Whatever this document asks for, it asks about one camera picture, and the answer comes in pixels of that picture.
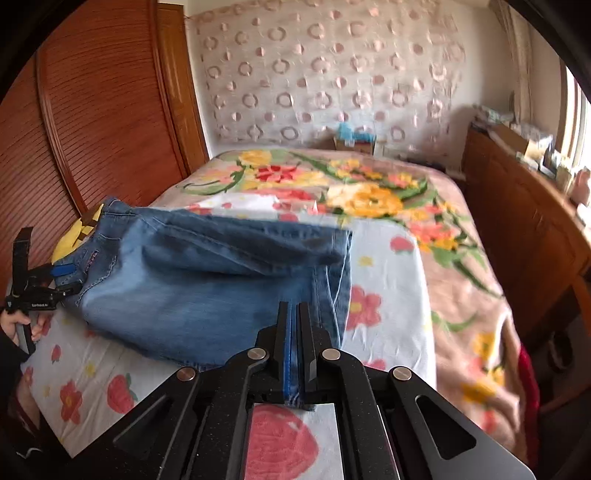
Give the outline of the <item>person's left hand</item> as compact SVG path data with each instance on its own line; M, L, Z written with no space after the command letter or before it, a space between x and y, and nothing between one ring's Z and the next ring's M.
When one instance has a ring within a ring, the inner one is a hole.
M45 322L45 318L43 318L41 315L37 316L36 323L31 327L31 336L33 342L40 340ZM16 311L12 314L5 310L1 312L1 328L6 336L17 346L20 345L17 327L30 325L31 319L20 311Z

